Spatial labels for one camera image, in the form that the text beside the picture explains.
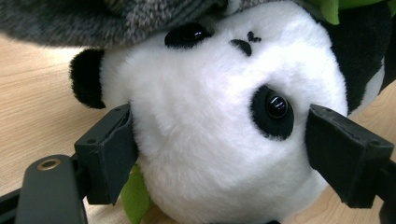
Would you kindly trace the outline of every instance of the panda head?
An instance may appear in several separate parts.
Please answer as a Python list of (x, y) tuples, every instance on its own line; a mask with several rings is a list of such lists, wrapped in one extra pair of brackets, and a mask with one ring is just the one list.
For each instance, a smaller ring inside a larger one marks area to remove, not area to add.
[(308, 109), (346, 115), (346, 87), (326, 30), (292, 2), (89, 49), (71, 67), (82, 103), (131, 104), (150, 197), (177, 221), (282, 221), (326, 186), (306, 156)]

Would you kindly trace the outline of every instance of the black fur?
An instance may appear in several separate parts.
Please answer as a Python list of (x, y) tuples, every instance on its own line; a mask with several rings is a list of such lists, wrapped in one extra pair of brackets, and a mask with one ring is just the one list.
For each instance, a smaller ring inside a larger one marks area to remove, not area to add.
[(348, 112), (356, 109), (365, 87), (378, 72), (387, 51), (391, 16), (386, 2), (341, 10), (340, 24), (322, 25), (332, 40), (332, 50), (346, 79)]
[(166, 35), (164, 43), (168, 48), (192, 49), (211, 36), (204, 26), (191, 22), (171, 30)]
[(100, 84), (100, 66), (105, 51), (85, 49), (70, 63), (72, 90), (76, 98), (91, 108), (102, 109), (102, 86)]
[(385, 56), (385, 77), (381, 90), (396, 79), (396, 16), (393, 17), (392, 36)]
[(283, 110), (281, 116), (276, 113), (272, 115), (269, 108), (273, 104), (273, 97), (281, 97), (280, 94), (261, 86), (251, 99), (250, 112), (253, 122), (257, 125), (262, 134), (266, 137), (276, 137), (281, 140), (287, 139), (293, 131), (294, 114), (289, 102), (284, 99), (286, 107), (280, 107)]

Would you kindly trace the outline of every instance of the white fur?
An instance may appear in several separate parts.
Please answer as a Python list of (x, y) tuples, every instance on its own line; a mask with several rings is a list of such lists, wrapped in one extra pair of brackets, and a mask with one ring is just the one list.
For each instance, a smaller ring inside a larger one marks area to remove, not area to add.
[[(292, 2), (254, 7), (214, 24), (193, 49), (169, 49), (166, 33), (103, 61), (107, 106), (131, 102), (139, 164), (151, 199), (181, 223), (282, 221), (311, 204), (326, 183), (307, 160), (310, 104), (347, 113), (345, 85), (326, 31)], [(247, 40), (247, 57), (230, 44)], [(284, 141), (251, 120), (267, 85), (294, 110)]]

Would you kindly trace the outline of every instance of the panda plush toy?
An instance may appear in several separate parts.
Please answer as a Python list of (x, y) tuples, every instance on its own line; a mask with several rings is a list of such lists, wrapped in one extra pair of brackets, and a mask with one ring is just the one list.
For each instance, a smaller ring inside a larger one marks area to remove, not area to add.
[(309, 106), (348, 116), (394, 75), (388, 10), (346, 10), (337, 26), (290, 1), (204, 18), (82, 51), (73, 90), (89, 107), (131, 105), (150, 199), (174, 220), (282, 222), (327, 186), (306, 154)]

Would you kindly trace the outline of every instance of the black ear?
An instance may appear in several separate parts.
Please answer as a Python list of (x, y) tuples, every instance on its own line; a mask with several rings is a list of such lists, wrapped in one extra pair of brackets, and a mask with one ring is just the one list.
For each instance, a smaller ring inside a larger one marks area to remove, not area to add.
[(102, 86), (100, 67), (105, 51), (85, 49), (70, 63), (70, 78), (76, 98), (91, 108), (102, 109)]
[(390, 40), (391, 15), (388, 4), (381, 2), (341, 10), (339, 18), (339, 25), (322, 25), (329, 33), (332, 50), (345, 76), (350, 113), (361, 104), (367, 83), (382, 66)]

